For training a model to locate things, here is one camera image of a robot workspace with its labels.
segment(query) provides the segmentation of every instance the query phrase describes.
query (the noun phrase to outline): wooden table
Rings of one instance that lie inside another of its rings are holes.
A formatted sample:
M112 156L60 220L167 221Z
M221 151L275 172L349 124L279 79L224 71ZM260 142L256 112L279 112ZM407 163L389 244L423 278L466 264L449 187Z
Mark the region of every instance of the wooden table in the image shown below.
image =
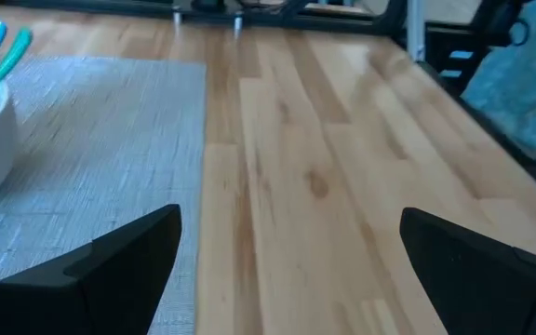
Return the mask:
M536 253L536 183L385 38L0 7L35 54L208 64L198 334L445 333L404 207Z

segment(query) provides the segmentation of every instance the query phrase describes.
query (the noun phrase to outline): wood grain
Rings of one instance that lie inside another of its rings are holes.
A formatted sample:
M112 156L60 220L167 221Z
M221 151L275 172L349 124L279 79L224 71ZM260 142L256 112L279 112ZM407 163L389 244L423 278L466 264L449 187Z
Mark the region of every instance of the wood grain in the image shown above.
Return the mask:
M445 333L398 234L408 206L536 253L536 183L387 39L0 18L35 54L207 64L199 334Z

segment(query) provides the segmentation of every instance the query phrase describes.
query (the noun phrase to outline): placemat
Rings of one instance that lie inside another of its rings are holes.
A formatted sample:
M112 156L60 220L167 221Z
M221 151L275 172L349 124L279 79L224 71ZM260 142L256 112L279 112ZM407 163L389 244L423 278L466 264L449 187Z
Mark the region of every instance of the placemat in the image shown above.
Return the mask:
M204 65L28 58L8 77L20 124L0 188L0 279L166 204L181 205L175 267L150 334L194 334Z

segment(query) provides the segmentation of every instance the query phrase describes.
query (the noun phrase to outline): wooden tabletop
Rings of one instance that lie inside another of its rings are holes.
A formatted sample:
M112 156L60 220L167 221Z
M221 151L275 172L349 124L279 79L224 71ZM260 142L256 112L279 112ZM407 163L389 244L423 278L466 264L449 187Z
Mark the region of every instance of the wooden tabletop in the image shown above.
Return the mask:
M197 333L445 333L417 207L536 253L536 183L386 38L0 7L35 54L208 65Z

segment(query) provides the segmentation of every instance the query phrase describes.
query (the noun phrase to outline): blue fabric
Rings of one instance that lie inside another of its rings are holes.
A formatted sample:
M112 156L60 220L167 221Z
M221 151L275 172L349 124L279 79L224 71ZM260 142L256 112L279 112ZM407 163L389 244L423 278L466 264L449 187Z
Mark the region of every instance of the blue fabric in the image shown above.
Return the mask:
M514 140L536 150L536 0L521 14L531 28L522 47L493 50L462 97ZM513 35L522 32L517 26Z

